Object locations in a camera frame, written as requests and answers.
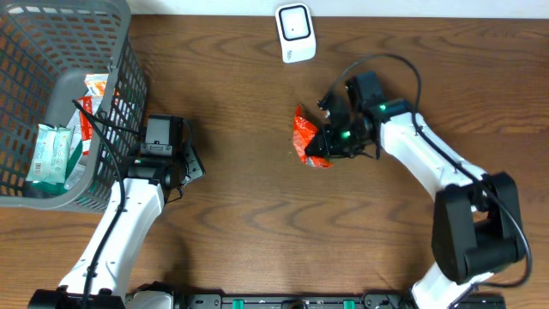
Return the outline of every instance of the wooden table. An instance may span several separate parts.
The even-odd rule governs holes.
[[[316,109],[367,52],[412,60],[420,111],[452,148],[519,187],[534,251],[509,308],[549,301],[549,21],[316,18],[317,55],[283,64],[272,17],[134,16],[130,35],[151,81],[148,113],[192,119],[207,177],[155,222],[131,287],[154,280],[228,294],[356,293],[409,288],[433,263],[428,194],[382,154],[317,170],[292,146],[297,104]],[[393,60],[376,70],[395,97],[415,80]],[[0,304],[55,288],[100,217],[0,209]],[[522,274],[516,265],[493,280]]]

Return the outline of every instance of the plastic bag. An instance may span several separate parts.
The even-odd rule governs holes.
[[[303,117],[302,106],[298,105],[293,115],[293,146],[303,163],[310,167],[328,168],[333,166],[328,160],[310,157],[305,154],[305,148],[318,132],[318,128]]]

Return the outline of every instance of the white device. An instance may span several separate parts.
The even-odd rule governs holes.
[[[304,3],[283,5],[276,10],[275,17],[282,60],[289,64],[315,57],[317,41],[309,7]]]

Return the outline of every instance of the black bracket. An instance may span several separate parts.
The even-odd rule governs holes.
[[[373,71],[355,76],[345,85],[350,108],[345,99],[336,94],[318,101],[318,107],[327,113],[330,123],[320,128],[305,148],[305,154],[328,159],[357,155],[379,159],[381,124],[393,116],[411,112],[411,106],[404,99],[388,100]],[[365,147],[371,144],[376,145],[375,156],[365,152]]]
[[[522,227],[513,179],[507,173],[499,173],[485,175],[482,182],[492,188]],[[472,205],[487,213],[485,220],[474,222]],[[431,247],[440,270],[457,284],[486,272],[500,272],[525,254],[511,221],[474,184],[449,185],[437,193]]]
[[[63,288],[56,291],[36,290],[28,302],[29,309],[79,309],[82,308],[81,294],[69,294]],[[99,294],[90,296],[89,309],[124,309],[120,296]]]
[[[183,157],[187,166],[187,175],[183,179],[182,185],[187,185],[206,174],[206,170],[198,157],[198,153],[190,141],[185,141],[183,143]]]
[[[372,291],[364,295],[365,309],[416,309],[413,296],[395,291]],[[495,294],[469,295],[451,309],[505,309],[503,296]]]

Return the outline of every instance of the gray plastic basket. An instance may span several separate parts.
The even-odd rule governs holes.
[[[63,195],[27,197],[25,177],[37,124],[67,124],[87,73],[110,73],[100,111],[138,130],[147,87],[134,54],[124,0],[0,0],[0,206],[100,212],[115,181],[113,160],[94,134],[86,171]],[[126,155],[137,136],[100,128]]]

